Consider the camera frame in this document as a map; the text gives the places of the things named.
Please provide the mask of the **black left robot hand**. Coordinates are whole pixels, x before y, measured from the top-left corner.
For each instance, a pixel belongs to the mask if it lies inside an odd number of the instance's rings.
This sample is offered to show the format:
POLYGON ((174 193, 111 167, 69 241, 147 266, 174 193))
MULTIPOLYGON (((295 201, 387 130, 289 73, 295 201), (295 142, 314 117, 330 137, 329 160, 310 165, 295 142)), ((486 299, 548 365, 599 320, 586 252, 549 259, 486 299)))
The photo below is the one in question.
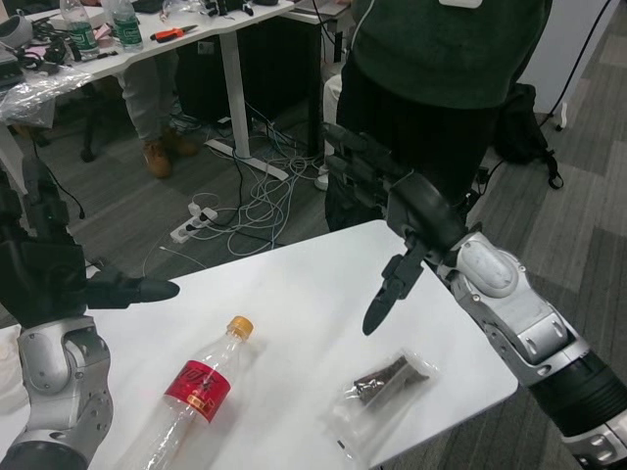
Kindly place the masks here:
POLYGON ((68 231, 68 207, 47 166, 25 159, 23 177, 26 194, 19 196, 1 173, 1 305, 23 328, 178 295, 170 281, 132 278, 112 266, 88 277, 83 249, 68 231))

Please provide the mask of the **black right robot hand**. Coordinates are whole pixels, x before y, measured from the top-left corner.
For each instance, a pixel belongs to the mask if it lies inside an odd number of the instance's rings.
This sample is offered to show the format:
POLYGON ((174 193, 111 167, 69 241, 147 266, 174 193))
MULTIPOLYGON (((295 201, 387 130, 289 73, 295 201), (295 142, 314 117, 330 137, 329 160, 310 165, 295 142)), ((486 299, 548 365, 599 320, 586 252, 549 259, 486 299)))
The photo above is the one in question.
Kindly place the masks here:
POLYGON ((405 299, 426 259, 441 266, 453 260, 454 245, 468 230, 438 189, 422 174, 394 162, 391 152, 368 135, 325 123, 322 135, 335 149, 329 169, 353 199, 384 214, 388 227, 405 240, 407 251, 393 256, 382 272, 383 284, 363 318, 368 336, 394 304, 405 299))

